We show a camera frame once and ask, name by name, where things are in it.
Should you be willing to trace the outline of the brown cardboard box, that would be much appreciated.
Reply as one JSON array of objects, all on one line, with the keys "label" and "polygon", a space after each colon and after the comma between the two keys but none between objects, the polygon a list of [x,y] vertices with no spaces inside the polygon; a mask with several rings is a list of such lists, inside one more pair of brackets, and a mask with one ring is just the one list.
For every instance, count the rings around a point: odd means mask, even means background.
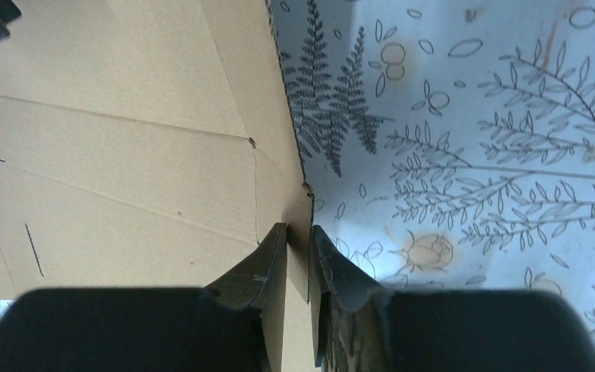
[{"label": "brown cardboard box", "polygon": [[204,287],[287,226],[282,365],[312,371],[311,201],[269,1],[13,1],[0,299]]}]

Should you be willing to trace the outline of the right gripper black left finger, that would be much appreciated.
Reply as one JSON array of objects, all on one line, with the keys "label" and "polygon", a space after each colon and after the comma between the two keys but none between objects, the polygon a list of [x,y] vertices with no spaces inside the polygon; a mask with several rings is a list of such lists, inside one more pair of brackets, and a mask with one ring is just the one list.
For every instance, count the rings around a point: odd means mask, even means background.
[{"label": "right gripper black left finger", "polygon": [[0,371],[279,371],[287,226],[204,287],[45,288],[0,321]]}]

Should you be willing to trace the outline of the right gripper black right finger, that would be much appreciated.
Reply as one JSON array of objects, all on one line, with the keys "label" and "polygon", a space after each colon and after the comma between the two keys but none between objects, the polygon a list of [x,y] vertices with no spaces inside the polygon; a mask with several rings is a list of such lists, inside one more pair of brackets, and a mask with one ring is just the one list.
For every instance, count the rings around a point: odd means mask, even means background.
[{"label": "right gripper black right finger", "polygon": [[309,296],[323,371],[595,371],[576,313],[545,291],[396,291],[311,230]]}]

